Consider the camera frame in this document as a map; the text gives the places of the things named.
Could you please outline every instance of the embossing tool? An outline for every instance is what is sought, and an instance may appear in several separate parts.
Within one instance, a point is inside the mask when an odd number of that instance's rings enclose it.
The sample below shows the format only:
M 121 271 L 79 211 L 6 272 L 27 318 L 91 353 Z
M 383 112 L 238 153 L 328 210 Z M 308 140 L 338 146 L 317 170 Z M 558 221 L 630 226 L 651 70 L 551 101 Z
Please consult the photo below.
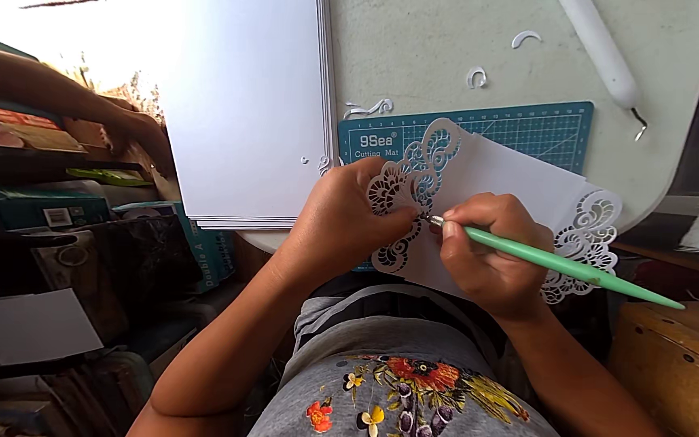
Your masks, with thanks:
M 443 217 L 439 215 L 428 214 L 426 215 L 426 220 L 428 223 L 438 227 L 443 227 L 444 224 Z M 639 287 L 631 282 L 627 282 L 624 279 L 617 278 L 613 274 L 604 272 L 585 263 L 569 260 L 568 258 L 555 255 L 546 250 L 528 246 L 527 244 L 519 243 L 514 240 L 508 240 L 482 231 L 481 229 L 471 228 L 471 226 L 463 226 L 463 229 L 465 229 L 465 233 L 468 234 L 468 237 L 477 243 L 490 246 L 501 252 L 509 253 L 510 255 L 514 255 L 530 263 L 546 267 L 549 270 L 567 274 L 572 278 L 597 285 L 598 287 L 603 287 L 604 289 L 613 290 L 623 295 L 669 306 L 676 310 L 683 310 L 685 308 L 684 305 L 668 299 L 665 296 L 658 295 L 657 293 Z
M 638 102 L 638 86 L 614 39 L 608 33 L 606 24 L 600 18 L 595 4 L 592 0 L 560 0 L 560 4 L 566 10 L 566 15 L 614 102 L 619 107 L 630 110 L 641 123 L 641 131 L 635 136 L 635 140 L 638 141 L 648 127 L 646 120 L 635 108 Z

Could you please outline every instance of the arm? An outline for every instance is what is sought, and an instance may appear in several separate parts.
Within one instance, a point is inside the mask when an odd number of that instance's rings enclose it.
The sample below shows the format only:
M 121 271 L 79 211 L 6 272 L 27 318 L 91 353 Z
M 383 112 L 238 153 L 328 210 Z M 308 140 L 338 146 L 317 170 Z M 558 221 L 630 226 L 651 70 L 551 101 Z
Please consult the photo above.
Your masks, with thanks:
M 414 209 L 371 212 L 366 187 L 384 162 L 362 159 L 315 185 L 277 253 L 171 362 L 131 437 L 203 436 L 230 423 L 309 294 L 411 229 Z
M 163 176 L 175 174 L 169 140 L 155 120 L 124 110 L 39 62 L 0 51 L 0 100 L 124 132 L 150 155 Z
M 444 213 L 441 257 L 519 353 L 539 398 L 579 435 L 660 436 L 630 393 L 566 331 L 539 296 L 546 269 L 471 241 L 460 225 L 552 251 L 549 229 L 516 197 L 477 194 Z

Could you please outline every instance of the hand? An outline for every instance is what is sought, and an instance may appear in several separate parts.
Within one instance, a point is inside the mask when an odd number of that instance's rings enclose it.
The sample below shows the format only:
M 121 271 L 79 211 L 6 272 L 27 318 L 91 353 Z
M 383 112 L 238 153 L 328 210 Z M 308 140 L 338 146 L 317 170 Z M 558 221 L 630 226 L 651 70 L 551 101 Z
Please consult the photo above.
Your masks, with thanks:
M 110 136 L 124 138 L 117 143 L 125 144 L 122 148 L 112 150 L 119 156 L 128 148 L 128 140 L 132 139 L 142 146 L 142 149 L 155 163 L 155 169 L 163 177 L 177 174 L 172 158 L 172 147 L 161 125 L 148 114 L 121 109 L 122 115 L 116 119 L 116 124 L 106 124 Z
M 524 320 L 545 306 L 539 287 L 547 269 L 476 243 L 463 225 L 552 252 L 549 228 L 533 221 L 512 194 L 476 194 L 443 215 L 441 261 L 454 281 L 497 320 Z
M 325 174 L 312 188 L 290 235 L 272 259 L 277 268 L 321 284 L 406 235 L 417 211 L 402 208 L 376 216 L 366 195 L 371 178 L 385 162 L 374 156 Z

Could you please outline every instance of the white tool handle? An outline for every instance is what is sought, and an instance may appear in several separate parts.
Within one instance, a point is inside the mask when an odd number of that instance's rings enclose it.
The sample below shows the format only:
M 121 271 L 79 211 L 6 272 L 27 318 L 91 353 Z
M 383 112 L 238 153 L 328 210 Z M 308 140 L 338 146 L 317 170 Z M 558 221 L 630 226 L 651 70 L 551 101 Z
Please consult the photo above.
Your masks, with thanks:
M 560 4 L 616 104 L 627 110 L 635 107 L 638 100 L 635 79 L 592 0 L 560 0 Z

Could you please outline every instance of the person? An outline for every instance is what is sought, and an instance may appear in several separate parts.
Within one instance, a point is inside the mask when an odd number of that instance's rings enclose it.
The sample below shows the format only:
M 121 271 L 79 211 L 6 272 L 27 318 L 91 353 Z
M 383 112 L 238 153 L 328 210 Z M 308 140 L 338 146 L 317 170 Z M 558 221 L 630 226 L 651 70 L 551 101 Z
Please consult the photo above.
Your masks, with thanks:
M 0 100 L 103 124 L 108 134 L 139 143 L 163 177 L 176 176 L 169 139 L 155 119 L 125 110 L 39 62 L 0 51 Z M 128 142 L 121 144 L 126 148 Z
M 461 310 L 468 305 L 403 281 L 342 282 L 417 215 L 372 213 L 366 187 L 383 163 L 361 159 L 314 186 L 282 246 L 163 373 L 129 436 L 236 435 L 240 404 L 294 320 L 296 351 L 249 435 L 557 435 L 493 380 L 494 351 Z M 479 246 L 461 225 L 549 251 L 551 231 L 509 194 L 477 194 L 443 217 L 444 266 L 506 332 L 558 423 L 578 435 L 661 435 L 543 302 L 546 270 Z

